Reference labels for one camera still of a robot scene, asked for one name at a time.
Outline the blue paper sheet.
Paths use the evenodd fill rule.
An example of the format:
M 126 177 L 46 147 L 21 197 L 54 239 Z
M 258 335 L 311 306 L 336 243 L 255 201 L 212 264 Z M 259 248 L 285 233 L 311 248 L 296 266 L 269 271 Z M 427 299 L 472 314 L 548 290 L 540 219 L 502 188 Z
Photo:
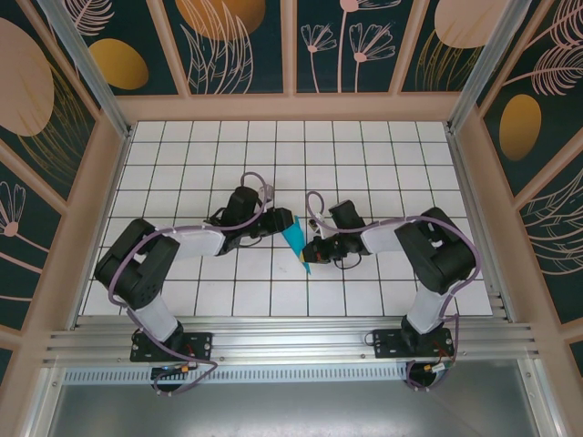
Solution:
M 282 232 L 282 235 L 293 253 L 297 256 L 302 266 L 306 269 L 308 275 L 311 275 L 311 268 L 309 264 L 302 260 L 302 250 L 306 245 L 306 238 L 300 224 L 300 218 L 293 216 L 293 223 L 290 227 Z

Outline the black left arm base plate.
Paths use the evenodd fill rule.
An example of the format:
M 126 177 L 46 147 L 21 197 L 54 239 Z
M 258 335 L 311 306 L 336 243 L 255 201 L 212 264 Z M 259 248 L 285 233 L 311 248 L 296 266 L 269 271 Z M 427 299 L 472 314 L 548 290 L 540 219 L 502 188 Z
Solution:
M 145 333 L 136 330 L 131 337 L 131 362 L 179 361 L 173 354 L 161 350 Z M 164 345 L 185 356 L 207 361 L 212 348 L 212 334 L 207 332 L 175 332 Z

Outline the aluminium mounting rail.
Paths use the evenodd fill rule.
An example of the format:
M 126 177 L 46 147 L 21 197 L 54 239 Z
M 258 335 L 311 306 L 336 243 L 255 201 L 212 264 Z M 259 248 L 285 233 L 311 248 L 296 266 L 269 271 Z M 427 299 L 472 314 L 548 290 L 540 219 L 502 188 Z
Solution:
M 211 358 L 223 364 L 372 362 L 370 332 L 397 329 L 398 317 L 183 317 L 186 331 L 213 335 Z M 128 365 L 135 325 L 125 316 L 82 316 L 72 330 L 51 332 L 46 366 Z M 526 323 L 462 318 L 461 361 L 535 358 L 541 352 Z

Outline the aluminium side rail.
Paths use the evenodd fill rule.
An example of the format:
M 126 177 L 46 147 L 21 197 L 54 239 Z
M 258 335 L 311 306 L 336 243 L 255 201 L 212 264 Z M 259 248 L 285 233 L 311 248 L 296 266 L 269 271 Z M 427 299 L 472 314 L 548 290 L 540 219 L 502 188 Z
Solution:
M 463 150 L 460 147 L 456 135 L 447 132 L 446 138 L 452 154 L 452 160 L 454 161 L 456 176 L 462 191 L 462 198 L 467 208 L 468 221 L 472 236 L 474 237 L 474 243 L 481 256 L 480 271 L 486 285 L 487 294 L 490 298 L 498 298 L 501 301 L 497 306 L 491 304 L 491 307 L 495 314 L 498 312 L 501 313 L 501 316 L 496 315 L 496 318 L 503 318 L 508 322 L 514 322 L 515 314 L 512 308 L 512 302 L 507 296 L 505 280 L 494 251 L 486 217 L 481 208 L 469 166 L 466 163 Z

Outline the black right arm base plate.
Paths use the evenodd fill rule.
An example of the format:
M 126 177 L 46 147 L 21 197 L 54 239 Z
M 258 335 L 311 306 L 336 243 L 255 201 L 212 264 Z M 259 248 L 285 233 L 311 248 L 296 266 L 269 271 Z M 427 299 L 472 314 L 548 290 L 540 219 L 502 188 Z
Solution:
M 440 353 L 453 356 L 455 347 L 448 328 L 439 328 L 427 334 L 415 330 L 373 330 L 373 350 L 377 359 L 437 359 Z

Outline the grey metal panel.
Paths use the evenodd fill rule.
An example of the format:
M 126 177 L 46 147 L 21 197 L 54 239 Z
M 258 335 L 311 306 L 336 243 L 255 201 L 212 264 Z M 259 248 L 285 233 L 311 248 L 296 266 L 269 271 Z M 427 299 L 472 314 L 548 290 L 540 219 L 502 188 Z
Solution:
M 524 396 L 415 393 L 398 381 L 67 386 L 49 437 L 542 437 Z

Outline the aluminium corner post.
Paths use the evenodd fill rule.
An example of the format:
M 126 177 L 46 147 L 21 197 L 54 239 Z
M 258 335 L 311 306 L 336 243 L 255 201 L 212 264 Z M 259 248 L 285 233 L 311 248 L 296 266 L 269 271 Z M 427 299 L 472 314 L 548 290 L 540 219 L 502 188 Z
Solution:
M 101 74 L 81 34 L 76 30 L 65 7 L 58 0 L 37 0 L 48 22 L 65 46 L 72 59 L 77 62 L 81 75 L 97 98 L 107 118 L 123 139 L 130 133 L 130 124 L 123 114 L 107 81 Z
M 465 123 L 486 82 L 524 21 L 531 2 L 532 0 L 508 1 L 445 123 L 448 136 L 453 136 Z

